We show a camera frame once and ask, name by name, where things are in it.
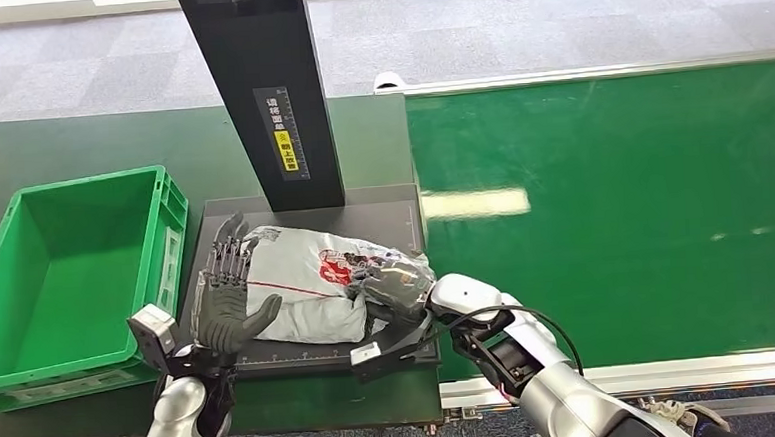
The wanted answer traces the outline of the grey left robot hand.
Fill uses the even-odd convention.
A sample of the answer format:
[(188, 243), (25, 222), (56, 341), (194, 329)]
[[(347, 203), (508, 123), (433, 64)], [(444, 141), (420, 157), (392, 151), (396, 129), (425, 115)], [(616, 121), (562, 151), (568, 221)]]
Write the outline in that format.
[(237, 355), (243, 346), (276, 319), (283, 297), (270, 294), (247, 312), (250, 253), (245, 237), (249, 223), (241, 212), (218, 228), (199, 271), (193, 313), (193, 336), (199, 345), (221, 355)]

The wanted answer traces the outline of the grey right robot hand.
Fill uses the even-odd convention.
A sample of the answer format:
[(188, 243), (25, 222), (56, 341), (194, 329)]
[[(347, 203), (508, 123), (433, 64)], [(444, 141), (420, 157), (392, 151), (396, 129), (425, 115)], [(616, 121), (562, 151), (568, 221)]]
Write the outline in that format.
[(417, 326), (427, 316), (427, 298), (436, 275), (428, 264), (410, 258), (388, 258), (357, 270), (346, 288), (363, 299), (370, 318)]

